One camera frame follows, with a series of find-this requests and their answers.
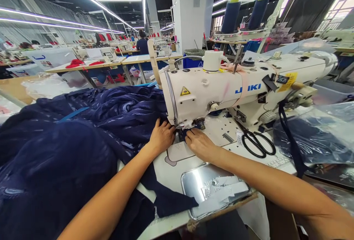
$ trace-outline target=white column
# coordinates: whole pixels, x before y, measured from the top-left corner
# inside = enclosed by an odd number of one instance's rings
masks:
[[[214,0],[206,0],[205,17],[204,17],[204,32],[205,32],[205,36],[209,36],[210,35],[211,19],[212,19],[212,14],[213,14],[213,4],[214,4]]]
[[[206,0],[172,0],[175,35],[181,52],[185,49],[202,48]]]
[[[155,33],[156,35],[157,35],[157,33],[159,33],[161,35],[159,17],[157,16],[156,2],[155,2],[155,0],[146,0],[146,1],[147,1],[147,7],[149,9],[149,17],[150,17],[151,26],[156,27],[156,33]]]

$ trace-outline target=scissors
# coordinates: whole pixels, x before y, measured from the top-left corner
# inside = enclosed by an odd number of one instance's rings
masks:
[[[240,129],[243,131],[243,135],[242,135],[242,144],[243,146],[246,148],[246,150],[251,153],[252,155],[258,157],[258,158],[265,158],[267,156],[267,154],[269,155],[274,155],[277,150],[275,149],[275,146],[273,144],[273,142],[268,139],[266,136],[258,133],[258,132],[250,132],[248,129],[246,129],[240,122],[238,122],[236,120],[236,123],[238,124],[238,126],[240,127]],[[272,152],[268,152],[263,146],[262,144],[259,142],[259,140],[257,139],[257,136],[260,136],[262,139],[264,139],[266,142],[268,142],[268,144],[272,147]],[[257,147],[258,150],[260,150],[260,152],[262,153],[262,155],[258,155],[257,153],[254,153],[245,143],[244,139],[248,138],[249,141]]]

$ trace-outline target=trash can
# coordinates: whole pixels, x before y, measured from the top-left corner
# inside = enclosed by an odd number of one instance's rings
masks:
[[[205,49],[186,49],[184,56],[204,56]],[[194,67],[203,67],[203,61],[201,59],[186,58],[183,60],[183,68],[189,69]]]

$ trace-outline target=pillar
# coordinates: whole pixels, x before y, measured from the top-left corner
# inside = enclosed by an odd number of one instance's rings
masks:
[[[180,42],[180,52],[186,49],[202,48],[205,31],[206,0],[172,0],[175,35]]]
[[[156,35],[157,33],[161,35],[159,17],[157,16],[156,2],[155,0],[146,0],[146,1],[147,1],[147,7],[149,9],[151,26],[156,27],[156,33],[155,33]]]

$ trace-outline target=warning label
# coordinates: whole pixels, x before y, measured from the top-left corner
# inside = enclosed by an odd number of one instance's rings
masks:
[[[190,91],[186,87],[183,86],[182,91],[181,91],[181,96],[191,94]]]

